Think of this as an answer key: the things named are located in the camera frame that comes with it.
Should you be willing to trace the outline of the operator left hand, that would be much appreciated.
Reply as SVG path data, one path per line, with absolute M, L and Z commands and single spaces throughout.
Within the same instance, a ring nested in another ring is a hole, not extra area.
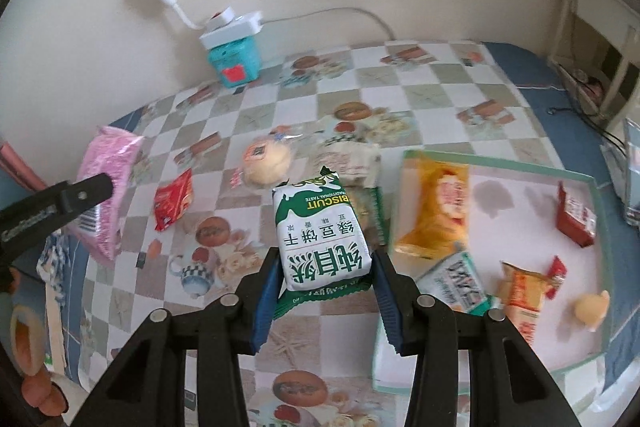
M 68 411 L 68 401 L 61 388 L 52 381 L 44 364 L 46 340 L 36 312 L 13 301 L 21 282 L 21 272 L 7 267 L 1 275 L 1 348 L 9 367 L 20 377 L 18 395 L 51 425 L 61 425 Z

